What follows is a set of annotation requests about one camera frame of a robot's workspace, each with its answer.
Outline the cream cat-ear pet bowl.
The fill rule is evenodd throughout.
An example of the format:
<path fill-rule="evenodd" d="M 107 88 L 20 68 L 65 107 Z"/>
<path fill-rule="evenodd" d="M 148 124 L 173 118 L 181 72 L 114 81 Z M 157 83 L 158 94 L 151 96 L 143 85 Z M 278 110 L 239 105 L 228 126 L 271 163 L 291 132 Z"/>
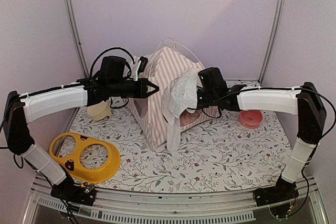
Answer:
<path fill-rule="evenodd" d="M 93 121 L 100 121 L 111 116 L 111 108 L 109 101 L 102 101 L 98 104 L 87 107 L 87 115 Z"/>

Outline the white flexible tent pole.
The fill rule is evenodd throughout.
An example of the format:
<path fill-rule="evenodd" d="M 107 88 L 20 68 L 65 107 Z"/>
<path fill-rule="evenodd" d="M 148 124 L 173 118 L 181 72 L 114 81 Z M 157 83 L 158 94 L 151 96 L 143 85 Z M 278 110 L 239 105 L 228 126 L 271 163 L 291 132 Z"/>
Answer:
<path fill-rule="evenodd" d="M 169 47 L 167 45 L 167 43 L 172 43 L 173 47 Z M 174 51 L 177 51 L 176 41 L 172 37 L 166 37 L 166 38 L 162 39 L 159 42 L 159 44 L 158 44 L 158 46 L 155 50 L 155 53 L 159 52 L 159 50 L 162 49 L 163 47 L 169 47 L 169 48 L 172 48 Z"/>

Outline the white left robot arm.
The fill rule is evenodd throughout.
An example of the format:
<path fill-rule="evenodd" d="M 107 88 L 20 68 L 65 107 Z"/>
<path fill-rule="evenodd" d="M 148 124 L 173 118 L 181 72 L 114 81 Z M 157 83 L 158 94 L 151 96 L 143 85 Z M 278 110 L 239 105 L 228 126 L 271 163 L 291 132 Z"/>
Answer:
<path fill-rule="evenodd" d="M 145 99 L 158 92 L 159 87 L 148 78 L 140 77 L 147 67 L 148 58 L 139 57 L 129 64 L 118 56 L 105 56 L 96 74 L 70 84 L 45 90 L 7 96 L 1 124 L 7 149 L 19 156 L 38 172 L 58 185 L 58 192 L 67 200 L 78 195 L 78 188 L 70 181 L 64 165 L 59 165 L 44 147 L 40 147 L 30 132 L 30 125 L 54 114 L 76 108 L 89 107 L 112 97 Z"/>

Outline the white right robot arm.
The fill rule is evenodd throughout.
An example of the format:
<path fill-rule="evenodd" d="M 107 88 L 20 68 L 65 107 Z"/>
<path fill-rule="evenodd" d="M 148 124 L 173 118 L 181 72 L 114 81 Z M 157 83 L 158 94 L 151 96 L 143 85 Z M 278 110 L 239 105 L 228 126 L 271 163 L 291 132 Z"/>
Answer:
<path fill-rule="evenodd" d="M 220 111 L 269 111 L 276 113 L 281 126 L 289 136 L 292 152 L 281 172 L 278 185 L 271 190 L 276 201 L 284 200 L 291 194 L 292 186 L 314 155 L 319 142 L 330 132 L 325 129 L 329 100 L 320 94 L 312 82 L 294 87 L 248 87 L 235 85 L 228 87 L 217 67 L 206 68 L 198 73 L 201 88 L 197 92 L 197 108 L 211 106 Z M 291 127 L 285 120 L 296 122 Z"/>

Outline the striped pet tent fabric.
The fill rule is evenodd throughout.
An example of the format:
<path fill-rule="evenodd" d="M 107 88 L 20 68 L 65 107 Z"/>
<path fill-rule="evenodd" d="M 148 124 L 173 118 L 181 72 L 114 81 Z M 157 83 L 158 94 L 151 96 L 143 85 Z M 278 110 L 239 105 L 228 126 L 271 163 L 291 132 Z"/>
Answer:
<path fill-rule="evenodd" d="M 160 152 L 166 147 L 173 153 L 180 146 L 181 133 L 198 125 L 180 127 L 180 115 L 184 110 L 198 110 L 196 90 L 201 82 L 197 74 L 205 67 L 169 47 L 146 58 L 148 64 L 139 76 L 149 79 L 160 89 L 146 99 L 130 99 L 127 107 L 143 130 L 149 148 Z M 215 107 L 199 111 L 203 122 L 219 116 Z"/>

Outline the yellow double bowl holder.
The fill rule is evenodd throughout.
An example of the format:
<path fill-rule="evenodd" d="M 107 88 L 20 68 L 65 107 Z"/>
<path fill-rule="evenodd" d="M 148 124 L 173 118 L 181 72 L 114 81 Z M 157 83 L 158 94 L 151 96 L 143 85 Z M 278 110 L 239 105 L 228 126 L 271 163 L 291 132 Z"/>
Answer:
<path fill-rule="evenodd" d="M 77 133 L 56 137 L 49 154 L 72 177 L 91 184 L 109 180 L 121 164 L 120 152 L 113 144 Z"/>

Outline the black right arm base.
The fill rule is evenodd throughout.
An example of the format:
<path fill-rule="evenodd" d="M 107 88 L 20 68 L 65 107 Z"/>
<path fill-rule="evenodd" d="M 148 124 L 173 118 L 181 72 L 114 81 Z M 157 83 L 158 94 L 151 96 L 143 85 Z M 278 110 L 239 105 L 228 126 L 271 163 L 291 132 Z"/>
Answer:
<path fill-rule="evenodd" d="M 290 183 L 280 176 L 276 184 L 271 187 L 257 188 L 253 192 L 253 198 L 257 206 L 271 205 L 299 196 L 296 183 Z"/>

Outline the pink gingham cushion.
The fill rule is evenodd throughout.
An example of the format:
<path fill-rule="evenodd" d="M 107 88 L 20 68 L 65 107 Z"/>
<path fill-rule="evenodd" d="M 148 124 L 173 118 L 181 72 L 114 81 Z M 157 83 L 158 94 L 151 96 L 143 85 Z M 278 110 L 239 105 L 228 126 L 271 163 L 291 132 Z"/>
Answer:
<path fill-rule="evenodd" d="M 180 127 L 199 124 L 203 121 L 204 117 L 199 110 L 192 110 L 191 112 L 184 110 L 180 115 Z"/>

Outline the pink cat-ear pet bowl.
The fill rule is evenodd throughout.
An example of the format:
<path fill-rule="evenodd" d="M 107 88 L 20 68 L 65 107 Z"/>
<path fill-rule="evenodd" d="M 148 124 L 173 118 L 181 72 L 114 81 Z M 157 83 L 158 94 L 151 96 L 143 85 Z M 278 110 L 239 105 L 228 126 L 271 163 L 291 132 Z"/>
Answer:
<path fill-rule="evenodd" d="M 258 128 L 263 121 L 262 112 L 259 110 L 240 111 L 239 122 L 247 129 Z"/>

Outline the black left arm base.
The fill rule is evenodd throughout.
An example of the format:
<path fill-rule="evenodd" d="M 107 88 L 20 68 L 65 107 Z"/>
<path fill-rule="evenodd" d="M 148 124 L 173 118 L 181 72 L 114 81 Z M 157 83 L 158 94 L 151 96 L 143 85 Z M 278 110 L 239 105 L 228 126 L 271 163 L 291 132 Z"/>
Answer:
<path fill-rule="evenodd" d="M 71 177 L 66 177 L 59 185 L 53 185 L 50 195 L 66 202 L 93 206 L 97 191 L 84 183 L 75 184 Z"/>

